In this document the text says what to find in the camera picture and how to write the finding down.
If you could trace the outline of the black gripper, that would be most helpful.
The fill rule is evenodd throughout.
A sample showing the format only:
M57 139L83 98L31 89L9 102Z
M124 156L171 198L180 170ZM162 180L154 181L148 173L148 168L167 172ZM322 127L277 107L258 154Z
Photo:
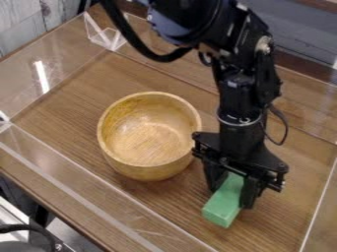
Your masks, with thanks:
M219 123L217 132L195 132L192 155L202 161L207 186L214 193L229 173L243 178L239 207L251 209L266 189L281 192L289 165L269 150L265 122Z

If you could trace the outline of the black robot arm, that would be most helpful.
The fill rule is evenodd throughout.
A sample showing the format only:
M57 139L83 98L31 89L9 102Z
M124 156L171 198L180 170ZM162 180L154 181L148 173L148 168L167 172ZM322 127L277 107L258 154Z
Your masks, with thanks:
M231 173L243 178L239 207L250 209L266 189L283 189L289 166L267 150L267 115L281 96L269 26L237 0L134 0L147 8L158 36L176 46L158 54L135 33L116 0L100 4L132 48L148 59L168 63L196 50L211 67L218 89L215 133L192 134L192 155L204 166L209 188L217 190Z

